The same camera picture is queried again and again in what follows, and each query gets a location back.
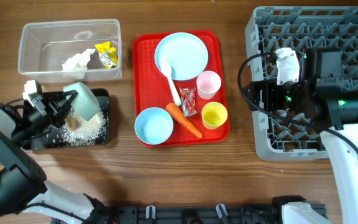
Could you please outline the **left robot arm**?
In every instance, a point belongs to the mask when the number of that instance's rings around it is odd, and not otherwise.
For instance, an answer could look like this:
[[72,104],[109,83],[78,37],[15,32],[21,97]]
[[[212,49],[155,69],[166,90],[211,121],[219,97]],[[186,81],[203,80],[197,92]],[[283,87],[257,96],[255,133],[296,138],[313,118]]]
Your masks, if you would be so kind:
[[96,198],[72,193],[47,180],[43,169],[21,147],[63,124],[78,90],[44,96],[33,93],[32,106],[0,103],[0,217],[40,213],[52,223],[112,223],[114,214]]

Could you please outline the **orange carrot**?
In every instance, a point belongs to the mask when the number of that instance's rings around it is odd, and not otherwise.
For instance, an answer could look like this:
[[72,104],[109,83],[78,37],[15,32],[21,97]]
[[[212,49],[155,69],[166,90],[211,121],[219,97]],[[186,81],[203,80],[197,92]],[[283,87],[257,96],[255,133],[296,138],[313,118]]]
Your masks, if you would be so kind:
[[203,134],[194,126],[194,124],[183,114],[181,109],[174,104],[169,103],[165,110],[171,115],[173,119],[175,119],[180,125],[182,125],[185,129],[187,129],[191,134],[196,136],[198,139],[203,137]]

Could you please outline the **green bowl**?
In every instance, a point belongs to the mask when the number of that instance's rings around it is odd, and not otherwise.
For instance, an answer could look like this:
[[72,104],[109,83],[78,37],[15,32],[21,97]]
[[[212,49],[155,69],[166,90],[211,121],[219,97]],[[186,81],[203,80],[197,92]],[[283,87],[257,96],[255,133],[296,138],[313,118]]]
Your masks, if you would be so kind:
[[91,90],[82,82],[73,83],[63,87],[63,92],[75,90],[77,96],[71,103],[71,107],[84,120],[89,121],[99,110],[99,102]]

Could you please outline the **white tissue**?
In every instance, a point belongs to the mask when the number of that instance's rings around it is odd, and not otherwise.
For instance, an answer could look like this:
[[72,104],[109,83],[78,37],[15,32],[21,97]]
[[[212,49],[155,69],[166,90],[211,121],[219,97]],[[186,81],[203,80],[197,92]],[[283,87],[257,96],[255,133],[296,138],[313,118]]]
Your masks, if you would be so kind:
[[69,77],[75,77],[76,79],[82,79],[85,77],[85,70],[88,69],[87,64],[91,60],[91,55],[94,54],[96,49],[86,49],[81,54],[75,54],[62,64],[64,72],[68,72],[65,75]]

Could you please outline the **yellow snack wrapper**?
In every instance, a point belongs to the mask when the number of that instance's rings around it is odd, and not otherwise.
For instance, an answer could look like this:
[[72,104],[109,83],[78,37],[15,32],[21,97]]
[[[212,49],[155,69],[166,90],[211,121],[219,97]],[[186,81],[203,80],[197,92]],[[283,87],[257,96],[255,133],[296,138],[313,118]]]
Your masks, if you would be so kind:
[[113,68],[118,65],[116,48],[111,45],[110,41],[95,45],[98,51],[99,59],[105,68]]

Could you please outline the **red silver candy wrapper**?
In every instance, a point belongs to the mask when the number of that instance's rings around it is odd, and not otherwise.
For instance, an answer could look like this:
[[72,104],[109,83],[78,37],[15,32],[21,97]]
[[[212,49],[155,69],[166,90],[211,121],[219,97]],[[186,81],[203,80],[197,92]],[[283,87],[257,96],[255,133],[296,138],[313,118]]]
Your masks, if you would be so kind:
[[181,98],[181,108],[185,117],[196,115],[196,88],[179,88],[179,91]]

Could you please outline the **light blue bowl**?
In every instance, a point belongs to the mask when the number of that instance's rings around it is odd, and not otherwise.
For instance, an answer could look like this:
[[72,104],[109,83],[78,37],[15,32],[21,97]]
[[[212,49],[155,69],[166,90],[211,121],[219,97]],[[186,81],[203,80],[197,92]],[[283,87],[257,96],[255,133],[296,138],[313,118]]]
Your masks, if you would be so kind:
[[164,143],[173,132],[173,119],[162,108],[151,107],[139,113],[134,123],[135,134],[148,145]]

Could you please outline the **light blue plate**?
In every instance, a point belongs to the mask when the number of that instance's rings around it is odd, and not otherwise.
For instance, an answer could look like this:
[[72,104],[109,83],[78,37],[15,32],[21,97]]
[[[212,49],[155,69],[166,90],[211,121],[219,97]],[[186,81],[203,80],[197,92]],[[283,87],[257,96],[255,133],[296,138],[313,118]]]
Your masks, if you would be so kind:
[[208,64],[209,54],[204,42],[187,32],[176,32],[164,37],[155,49],[155,64],[167,62],[172,68],[172,79],[191,80],[203,72]]

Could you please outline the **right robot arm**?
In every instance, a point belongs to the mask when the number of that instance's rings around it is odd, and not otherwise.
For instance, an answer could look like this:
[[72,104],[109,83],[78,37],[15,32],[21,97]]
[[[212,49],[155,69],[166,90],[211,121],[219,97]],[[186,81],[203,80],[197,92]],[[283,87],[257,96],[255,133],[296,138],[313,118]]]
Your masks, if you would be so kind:
[[312,119],[307,126],[319,132],[328,152],[342,220],[358,223],[358,91],[344,90],[341,51],[306,49],[301,63],[291,48],[256,57],[268,57],[278,74],[239,86],[249,109],[273,116],[274,111],[289,108]]

